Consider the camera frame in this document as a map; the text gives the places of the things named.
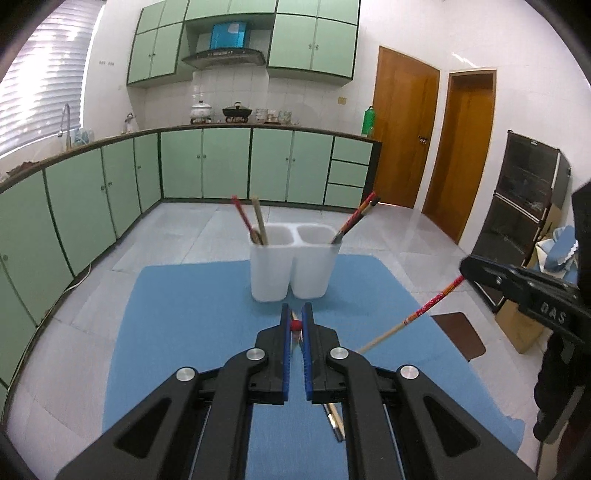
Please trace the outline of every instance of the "drawer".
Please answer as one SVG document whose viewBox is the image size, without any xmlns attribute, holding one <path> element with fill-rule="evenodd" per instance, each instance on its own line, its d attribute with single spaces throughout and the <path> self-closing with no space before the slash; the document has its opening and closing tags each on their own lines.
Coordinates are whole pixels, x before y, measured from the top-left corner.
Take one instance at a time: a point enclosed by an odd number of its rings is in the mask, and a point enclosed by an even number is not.
<svg viewBox="0 0 591 480">
<path fill-rule="evenodd" d="M 352 161 L 354 163 L 369 165 L 373 146 L 373 143 L 363 142 L 361 140 L 335 137 L 333 158 L 335 160 Z"/>
<path fill-rule="evenodd" d="M 363 189 L 329 183 L 326 186 L 324 204 L 333 207 L 357 208 L 361 204 L 362 195 Z"/>
<path fill-rule="evenodd" d="M 368 168 L 365 165 L 333 160 L 330 164 L 329 182 L 363 187 L 367 174 Z"/>
</svg>

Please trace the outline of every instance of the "window blind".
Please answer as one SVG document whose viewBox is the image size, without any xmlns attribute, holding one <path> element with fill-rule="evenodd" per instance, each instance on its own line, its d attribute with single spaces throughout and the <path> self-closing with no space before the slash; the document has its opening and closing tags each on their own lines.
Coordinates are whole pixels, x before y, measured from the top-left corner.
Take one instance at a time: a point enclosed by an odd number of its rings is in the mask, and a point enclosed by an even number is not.
<svg viewBox="0 0 591 480">
<path fill-rule="evenodd" d="M 71 127 L 80 126 L 86 59 L 104 4 L 65 0 L 18 53 L 0 83 L 0 155 L 58 133 L 65 103 Z"/>
</svg>

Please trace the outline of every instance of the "blue gripper pad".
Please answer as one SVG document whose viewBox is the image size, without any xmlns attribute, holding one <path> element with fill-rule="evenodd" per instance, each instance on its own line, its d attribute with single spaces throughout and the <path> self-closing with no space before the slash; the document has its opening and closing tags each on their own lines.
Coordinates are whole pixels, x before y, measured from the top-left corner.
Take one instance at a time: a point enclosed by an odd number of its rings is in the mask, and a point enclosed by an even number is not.
<svg viewBox="0 0 591 480">
<path fill-rule="evenodd" d="M 281 309 L 281 324 L 285 326 L 283 332 L 283 401 L 287 401 L 290 393 L 291 366 L 291 309 L 287 303 Z"/>
<path fill-rule="evenodd" d="M 310 329 L 314 324 L 314 317 L 312 316 L 312 308 L 306 308 L 309 304 L 305 304 L 301 309 L 301 334 L 303 341 L 301 343 L 301 351 L 304 357 L 304 386 L 306 387 L 306 400 L 312 400 L 312 354 L 310 349 Z"/>
</svg>

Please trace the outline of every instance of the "brown mat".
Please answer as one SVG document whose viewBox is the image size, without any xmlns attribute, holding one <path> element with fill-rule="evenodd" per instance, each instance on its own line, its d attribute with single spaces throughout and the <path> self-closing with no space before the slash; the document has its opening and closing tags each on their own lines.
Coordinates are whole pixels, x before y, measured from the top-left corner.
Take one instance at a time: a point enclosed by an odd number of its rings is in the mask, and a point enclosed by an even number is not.
<svg viewBox="0 0 591 480">
<path fill-rule="evenodd" d="M 466 360 L 484 355 L 486 348 L 474 327 L 462 312 L 432 315 L 441 330 L 453 342 Z"/>
</svg>

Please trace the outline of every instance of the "red ball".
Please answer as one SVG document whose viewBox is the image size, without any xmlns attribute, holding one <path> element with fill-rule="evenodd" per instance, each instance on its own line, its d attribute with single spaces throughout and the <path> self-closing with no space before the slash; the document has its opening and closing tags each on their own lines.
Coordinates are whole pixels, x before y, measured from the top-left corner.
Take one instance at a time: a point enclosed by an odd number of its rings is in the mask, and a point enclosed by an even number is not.
<svg viewBox="0 0 591 480">
<path fill-rule="evenodd" d="M 301 330 L 301 320 L 292 320 L 290 330 L 292 332 L 299 332 Z"/>
</svg>

